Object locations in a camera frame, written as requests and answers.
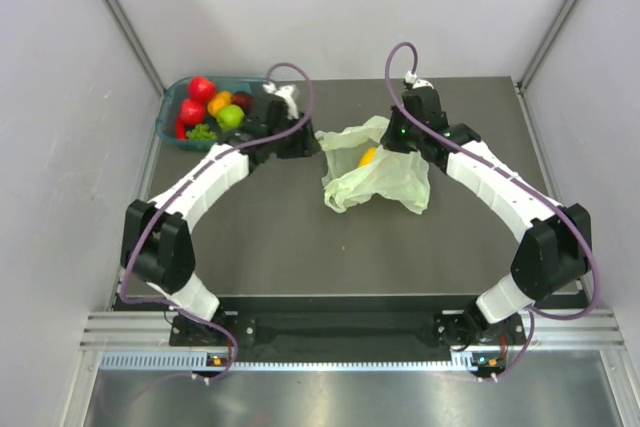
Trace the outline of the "yellow fake mango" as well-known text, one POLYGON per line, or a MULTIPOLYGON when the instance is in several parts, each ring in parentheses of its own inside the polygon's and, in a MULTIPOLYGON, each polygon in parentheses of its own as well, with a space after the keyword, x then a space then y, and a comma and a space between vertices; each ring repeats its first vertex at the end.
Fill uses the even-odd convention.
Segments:
POLYGON ((358 166, 359 167, 364 167, 366 165, 369 165, 376 156, 377 153, 377 148, 376 147, 371 147, 369 149, 367 149, 364 154, 361 156, 358 166))

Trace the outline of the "light green plastic bag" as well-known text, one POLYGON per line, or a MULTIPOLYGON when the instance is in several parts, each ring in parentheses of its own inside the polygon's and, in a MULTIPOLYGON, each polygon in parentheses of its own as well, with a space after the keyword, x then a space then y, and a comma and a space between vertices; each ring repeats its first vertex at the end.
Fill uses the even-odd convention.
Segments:
POLYGON ((336 213, 364 204, 378 195, 396 201, 420 215, 430 200, 429 165, 412 152, 391 152, 381 146, 389 120, 373 116, 360 126, 340 132, 316 133, 326 157, 327 173, 322 178, 324 203, 336 213), (358 163, 364 152, 376 147, 375 159, 364 167, 358 163))

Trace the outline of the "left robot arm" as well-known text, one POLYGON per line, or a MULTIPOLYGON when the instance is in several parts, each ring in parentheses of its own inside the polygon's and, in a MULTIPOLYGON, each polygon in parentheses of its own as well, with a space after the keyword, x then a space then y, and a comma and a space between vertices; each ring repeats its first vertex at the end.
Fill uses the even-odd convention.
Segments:
POLYGON ((225 192, 270 158, 307 158, 319 149, 309 111, 295 114, 292 103, 276 94, 257 98, 252 116, 221 132, 204 158, 171 188, 129 204, 121 247, 121 300, 135 302, 128 287, 131 277, 137 277, 158 292, 156 302, 192 322, 203 342, 230 339, 219 298, 196 273, 192 232, 225 192))

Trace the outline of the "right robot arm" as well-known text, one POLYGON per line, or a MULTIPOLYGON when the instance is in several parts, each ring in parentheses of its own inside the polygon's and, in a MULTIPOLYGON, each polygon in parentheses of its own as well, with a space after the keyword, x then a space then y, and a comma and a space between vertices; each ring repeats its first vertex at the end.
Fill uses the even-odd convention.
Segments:
POLYGON ((428 82, 407 86, 401 99, 391 109, 383 148, 418 153, 482 201, 519 243, 509 273, 473 300, 458 323, 455 341, 462 347, 490 342, 507 318, 590 270, 590 215, 579 204, 565 207, 531 187, 467 125, 450 125, 428 82))

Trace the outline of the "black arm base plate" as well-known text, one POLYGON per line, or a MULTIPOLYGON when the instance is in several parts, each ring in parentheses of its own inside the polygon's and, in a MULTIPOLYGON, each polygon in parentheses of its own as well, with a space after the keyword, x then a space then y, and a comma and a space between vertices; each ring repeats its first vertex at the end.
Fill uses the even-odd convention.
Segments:
POLYGON ((277 340, 399 339, 429 347, 471 345, 520 346, 525 333, 515 314, 474 335, 460 313, 404 312, 242 312, 229 314, 223 327, 242 347, 272 345, 277 340))

